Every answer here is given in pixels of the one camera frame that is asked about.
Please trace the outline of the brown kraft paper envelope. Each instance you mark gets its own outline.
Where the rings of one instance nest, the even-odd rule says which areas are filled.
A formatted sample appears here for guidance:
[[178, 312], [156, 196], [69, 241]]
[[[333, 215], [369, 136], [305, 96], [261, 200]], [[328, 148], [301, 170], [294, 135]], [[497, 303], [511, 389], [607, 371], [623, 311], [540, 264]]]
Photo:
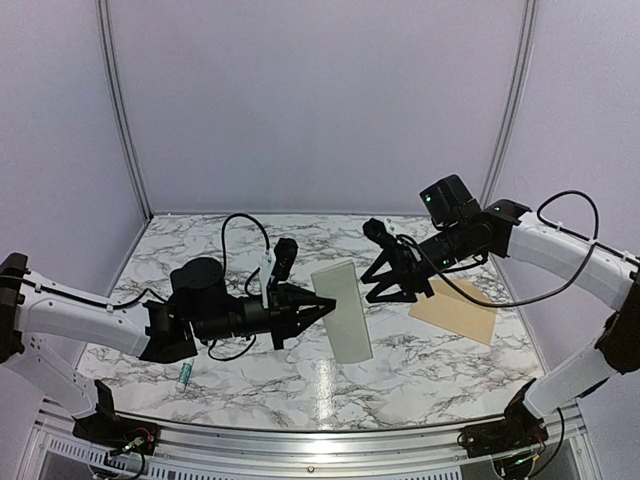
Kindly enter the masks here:
[[497, 311], [465, 299], [441, 279], [432, 280], [434, 295], [420, 294], [409, 315], [478, 343], [491, 343]]

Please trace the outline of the white green glue stick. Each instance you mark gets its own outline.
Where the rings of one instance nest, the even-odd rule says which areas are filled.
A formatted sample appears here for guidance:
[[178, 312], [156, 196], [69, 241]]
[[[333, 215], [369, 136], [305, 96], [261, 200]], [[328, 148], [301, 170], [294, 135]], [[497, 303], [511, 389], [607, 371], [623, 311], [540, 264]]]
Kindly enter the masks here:
[[175, 385], [175, 388], [178, 392], [184, 392], [186, 390], [190, 382], [194, 364], [195, 364], [194, 357], [185, 359], [184, 362], [182, 363], [179, 376]]

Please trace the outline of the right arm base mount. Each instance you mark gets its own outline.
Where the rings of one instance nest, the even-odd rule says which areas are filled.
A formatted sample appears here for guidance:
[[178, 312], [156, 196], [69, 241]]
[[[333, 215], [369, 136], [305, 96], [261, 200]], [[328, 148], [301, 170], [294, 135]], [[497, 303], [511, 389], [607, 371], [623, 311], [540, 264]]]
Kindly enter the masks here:
[[465, 426], [457, 438], [469, 458], [496, 455], [545, 443], [549, 438], [544, 426], [532, 428], [509, 425], [506, 420]]

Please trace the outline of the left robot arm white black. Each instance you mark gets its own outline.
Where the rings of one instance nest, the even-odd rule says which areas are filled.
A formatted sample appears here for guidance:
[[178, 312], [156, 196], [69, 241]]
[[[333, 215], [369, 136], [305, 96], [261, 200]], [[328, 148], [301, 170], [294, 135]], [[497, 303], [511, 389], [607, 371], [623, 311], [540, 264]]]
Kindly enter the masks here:
[[197, 354], [197, 342], [269, 334], [275, 349], [333, 312], [336, 302], [268, 278], [259, 298], [227, 292], [222, 264], [189, 261], [170, 275], [165, 302], [139, 295], [126, 302], [64, 287], [27, 266], [22, 253], [1, 263], [1, 363], [46, 396], [106, 445], [125, 438], [109, 390], [84, 379], [45, 347], [40, 334], [98, 344], [139, 360], [172, 364]]

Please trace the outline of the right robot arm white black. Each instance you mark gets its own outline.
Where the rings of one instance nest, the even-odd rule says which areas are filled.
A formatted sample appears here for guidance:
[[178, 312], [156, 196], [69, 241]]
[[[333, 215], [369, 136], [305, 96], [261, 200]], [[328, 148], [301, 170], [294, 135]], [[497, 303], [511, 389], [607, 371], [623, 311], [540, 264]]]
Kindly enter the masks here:
[[[489, 270], [496, 279], [496, 291], [513, 298], [556, 285], [551, 275], [541, 269], [510, 260], [496, 258]], [[534, 349], [541, 367], [547, 372], [559, 366], [567, 356], [577, 353], [585, 341], [598, 337], [612, 313], [611, 308], [576, 286], [551, 300], [499, 312], [508, 317], [519, 315], [519, 322], [529, 337], [525, 350]], [[429, 402], [420, 396], [413, 408], [408, 403], [409, 395], [389, 397], [388, 404], [376, 406], [374, 425], [402, 428], [449, 420], [478, 420], [481, 416], [497, 414], [522, 382], [507, 379], [503, 386], [491, 387], [488, 378], [487, 374], [481, 376], [482, 384], [469, 398], [440, 389], [435, 400]], [[612, 377], [608, 383], [580, 399], [578, 405], [588, 430], [600, 436], [611, 436], [615, 430], [629, 435], [639, 426], [639, 374]]]

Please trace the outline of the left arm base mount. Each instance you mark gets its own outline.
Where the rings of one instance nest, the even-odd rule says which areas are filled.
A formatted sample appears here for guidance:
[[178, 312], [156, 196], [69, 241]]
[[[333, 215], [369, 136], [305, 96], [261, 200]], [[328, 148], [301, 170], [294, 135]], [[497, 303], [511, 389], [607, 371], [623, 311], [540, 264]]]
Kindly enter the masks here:
[[155, 451], [160, 426], [153, 422], [122, 417], [115, 411], [111, 390], [101, 381], [95, 380], [97, 400], [90, 415], [74, 419], [73, 435], [112, 449], [122, 450], [127, 444], [142, 438], [139, 446], [144, 455]]

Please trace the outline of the cream letter paper sheet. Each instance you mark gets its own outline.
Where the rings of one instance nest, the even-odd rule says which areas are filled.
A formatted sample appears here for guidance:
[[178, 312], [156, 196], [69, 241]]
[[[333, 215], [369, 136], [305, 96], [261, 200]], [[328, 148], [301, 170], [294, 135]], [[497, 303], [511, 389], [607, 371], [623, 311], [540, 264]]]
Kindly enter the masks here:
[[317, 296], [336, 301], [335, 309], [323, 317], [335, 361], [350, 365], [371, 360], [373, 350], [354, 262], [317, 270], [311, 280]]

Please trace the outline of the aluminium table front rail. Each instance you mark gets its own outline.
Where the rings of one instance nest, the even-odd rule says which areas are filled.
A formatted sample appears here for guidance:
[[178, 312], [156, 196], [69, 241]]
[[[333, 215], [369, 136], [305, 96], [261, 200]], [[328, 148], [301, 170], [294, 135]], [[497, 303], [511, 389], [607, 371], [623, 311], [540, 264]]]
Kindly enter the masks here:
[[157, 426], [155, 449], [111, 457], [73, 436], [73, 420], [43, 402], [29, 435], [20, 479], [599, 479], [586, 427], [574, 405], [543, 425], [548, 439], [471, 457], [463, 431], [497, 416], [424, 427], [362, 431], [277, 431], [189, 424], [144, 415]]

